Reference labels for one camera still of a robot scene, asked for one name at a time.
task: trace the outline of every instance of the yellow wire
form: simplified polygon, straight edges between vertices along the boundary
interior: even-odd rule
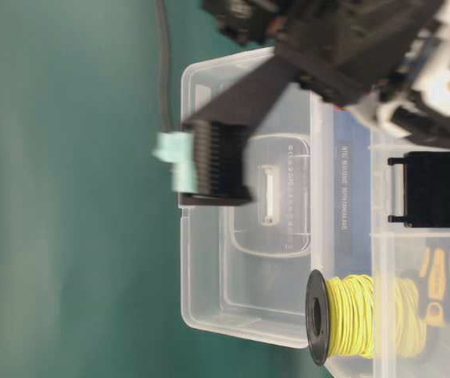
[[[329,356],[374,356],[374,282],[370,276],[326,281],[330,315]],[[418,290],[409,279],[396,279],[396,350],[415,357],[426,345],[426,322],[418,318]]]

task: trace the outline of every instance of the green backdrop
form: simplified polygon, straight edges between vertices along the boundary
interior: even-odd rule
[[[238,50],[198,4],[167,2],[176,119],[183,69]],[[0,0],[0,377],[322,376],[181,320],[154,20],[151,0]]]

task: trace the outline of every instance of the black spool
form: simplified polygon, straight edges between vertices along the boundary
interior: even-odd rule
[[[307,338],[312,359],[322,366],[329,353],[329,302],[325,277],[317,269],[313,270],[307,281],[305,294],[305,321]]]

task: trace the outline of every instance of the wire spool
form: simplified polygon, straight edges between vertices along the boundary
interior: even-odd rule
[[[426,347],[426,322],[418,316],[419,293],[409,278],[395,280],[396,350],[406,358]],[[374,282],[370,276],[333,277],[312,271],[306,294],[307,337],[312,358],[374,356]]]

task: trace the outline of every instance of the clear plastic storage box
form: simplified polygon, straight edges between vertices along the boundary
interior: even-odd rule
[[[198,109],[271,49],[190,66],[182,79],[182,117]],[[307,347],[305,290],[312,269],[325,277],[374,277],[375,356],[329,358],[345,377],[450,377],[450,320],[421,358],[396,349],[395,279],[418,272],[426,248],[450,253],[450,229],[390,224],[403,212],[403,178],[388,158],[427,150],[371,133],[346,112],[293,84],[246,153],[256,201],[236,208],[182,207],[181,312],[211,332]]]

